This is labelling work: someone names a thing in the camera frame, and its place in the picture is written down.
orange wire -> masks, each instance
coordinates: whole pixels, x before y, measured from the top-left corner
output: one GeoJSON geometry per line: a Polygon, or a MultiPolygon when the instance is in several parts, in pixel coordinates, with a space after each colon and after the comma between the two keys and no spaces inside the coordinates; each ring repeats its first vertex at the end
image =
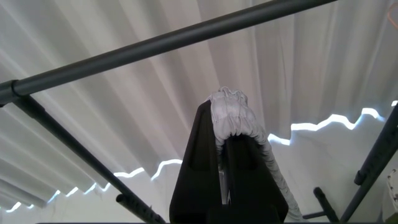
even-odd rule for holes
{"type": "Polygon", "coordinates": [[[393,8],[398,7],[398,3],[394,3],[390,6],[390,8],[388,9],[388,13],[387,13],[387,18],[388,20],[390,20],[391,24],[398,29],[398,24],[393,20],[393,18],[391,18],[391,11],[393,8]]]}

wrinkled fabric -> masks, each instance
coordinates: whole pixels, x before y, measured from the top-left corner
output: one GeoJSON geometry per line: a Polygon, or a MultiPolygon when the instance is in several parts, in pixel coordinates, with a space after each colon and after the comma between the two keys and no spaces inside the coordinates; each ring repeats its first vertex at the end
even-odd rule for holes
{"type": "Polygon", "coordinates": [[[299,205],[280,173],[266,132],[248,107],[247,96],[239,90],[221,87],[206,100],[211,101],[211,120],[216,136],[218,161],[221,161],[222,146],[230,136],[244,134],[254,138],[261,145],[261,156],[289,206],[285,222],[304,222],[299,205]]]}

corrugated metal sheet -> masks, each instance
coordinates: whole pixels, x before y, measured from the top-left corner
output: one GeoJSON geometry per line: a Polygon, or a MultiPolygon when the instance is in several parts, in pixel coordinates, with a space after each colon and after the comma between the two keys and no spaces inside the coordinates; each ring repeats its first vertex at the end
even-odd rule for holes
{"type": "MultiPolygon", "coordinates": [[[[25,78],[262,1],[0,2],[0,82],[25,78]]],[[[398,96],[393,1],[339,1],[35,94],[113,172],[181,159],[197,106],[237,88],[269,133],[398,96]]],[[[106,181],[14,105],[0,110],[0,206],[43,206],[106,181]]]]}

white wall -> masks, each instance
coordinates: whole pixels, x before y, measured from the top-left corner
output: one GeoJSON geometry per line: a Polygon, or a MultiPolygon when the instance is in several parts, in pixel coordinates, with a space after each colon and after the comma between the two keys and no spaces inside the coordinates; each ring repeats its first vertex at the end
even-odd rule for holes
{"type": "MultiPolygon", "coordinates": [[[[295,195],[303,214],[319,212],[321,208],[312,193],[321,187],[340,217],[356,189],[355,173],[361,167],[379,134],[383,122],[365,115],[354,130],[340,123],[332,123],[317,132],[295,131],[289,146],[272,142],[275,158],[295,195]]],[[[168,219],[168,207],[177,180],[179,165],[166,166],[153,182],[144,173],[122,180],[147,204],[168,219]]],[[[386,175],[398,167],[398,154],[366,196],[351,222],[373,222],[380,207],[386,175]]],[[[140,222],[138,218],[117,204],[118,191],[110,187],[106,192],[96,189],[87,195],[77,192],[68,198],[59,195],[46,208],[29,210],[21,206],[15,212],[2,211],[1,222],[140,222]]]]}

metal frame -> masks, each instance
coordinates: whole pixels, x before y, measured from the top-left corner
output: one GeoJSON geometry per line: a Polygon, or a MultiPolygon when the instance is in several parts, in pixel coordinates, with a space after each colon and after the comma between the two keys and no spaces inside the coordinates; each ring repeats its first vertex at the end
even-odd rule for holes
{"type": "MultiPolygon", "coordinates": [[[[321,6],[336,0],[274,0],[238,12],[217,17],[183,29],[163,34],[136,44],[97,55],[64,67],[34,75],[22,80],[0,83],[0,107],[14,103],[23,112],[38,121],[55,137],[68,146],[122,194],[117,201],[147,223],[164,223],[164,220],[131,192],[110,170],[84,148],[70,133],[57,123],[30,95],[100,72],[127,65],[145,58],[179,49],[197,42],[241,30],[263,22],[278,19],[300,11],[321,6]]],[[[346,222],[374,181],[396,152],[398,109],[393,113],[377,139],[358,176],[362,183],[341,221],[346,222]]]]}

